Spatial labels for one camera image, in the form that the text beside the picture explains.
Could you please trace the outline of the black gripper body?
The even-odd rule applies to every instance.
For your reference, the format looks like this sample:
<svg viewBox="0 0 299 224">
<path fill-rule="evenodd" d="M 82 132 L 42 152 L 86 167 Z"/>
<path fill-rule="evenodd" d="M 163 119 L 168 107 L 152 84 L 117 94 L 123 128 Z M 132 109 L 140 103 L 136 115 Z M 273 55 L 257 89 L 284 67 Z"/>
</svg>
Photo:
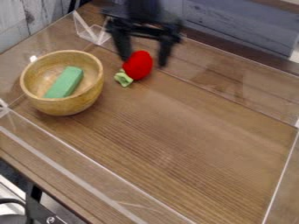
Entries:
<svg viewBox="0 0 299 224">
<path fill-rule="evenodd" d="M 108 16 L 107 31 L 115 36 L 137 36 L 181 42 L 181 20 L 164 9 L 160 0 L 125 0 L 101 10 Z"/>
</svg>

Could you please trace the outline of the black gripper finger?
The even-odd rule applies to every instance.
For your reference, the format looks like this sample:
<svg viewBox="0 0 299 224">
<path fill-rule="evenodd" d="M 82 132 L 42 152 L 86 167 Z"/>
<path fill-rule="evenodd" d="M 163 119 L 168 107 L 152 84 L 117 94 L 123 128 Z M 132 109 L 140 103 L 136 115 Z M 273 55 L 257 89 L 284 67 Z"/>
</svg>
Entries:
<svg viewBox="0 0 299 224">
<path fill-rule="evenodd" d="M 132 54 L 131 36 L 125 32 L 113 31 L 112 39 L 120 59 L 127 61 Z"/>
<path fill-rule="evenodd" d="M 167 60 L 171 55 L 172 47 L 175 44 L 173 37 L 161 36 L 159 44 L 160 44 L 159 54 L 157 54 L 159 67 L 164 67 L 167 65 Z"/>
</svg>

